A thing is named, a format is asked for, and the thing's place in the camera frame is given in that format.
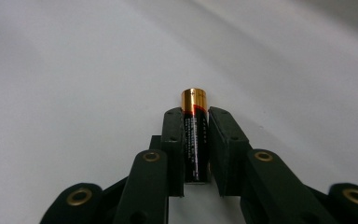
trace battery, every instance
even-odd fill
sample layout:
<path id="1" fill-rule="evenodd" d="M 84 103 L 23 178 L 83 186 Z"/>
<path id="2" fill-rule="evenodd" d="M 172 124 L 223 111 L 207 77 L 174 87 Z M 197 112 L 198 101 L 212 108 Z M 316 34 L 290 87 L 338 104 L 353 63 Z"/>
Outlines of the battery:
<path id="1" fill-rule="evenodd" d="M 205 184 L 208 181 L 207 166 L 207 103 L 201 89 L 182 92 L 182 112 L 185 128 L 185 183 Z"/>

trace white tabletop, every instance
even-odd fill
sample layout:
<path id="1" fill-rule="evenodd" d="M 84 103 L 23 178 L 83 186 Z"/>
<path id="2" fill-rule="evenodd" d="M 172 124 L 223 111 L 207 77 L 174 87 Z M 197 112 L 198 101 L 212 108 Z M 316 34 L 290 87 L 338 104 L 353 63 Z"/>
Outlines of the white tabletop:
<path id="1" fill-rule="evenodd" d="M 0 223 L 127 176 L 192 87 L 305 184 L 358 184 L 358 21 L 317 2 L 0 1 Z M 212 183 L 170 223 L 244 221 Z"/>

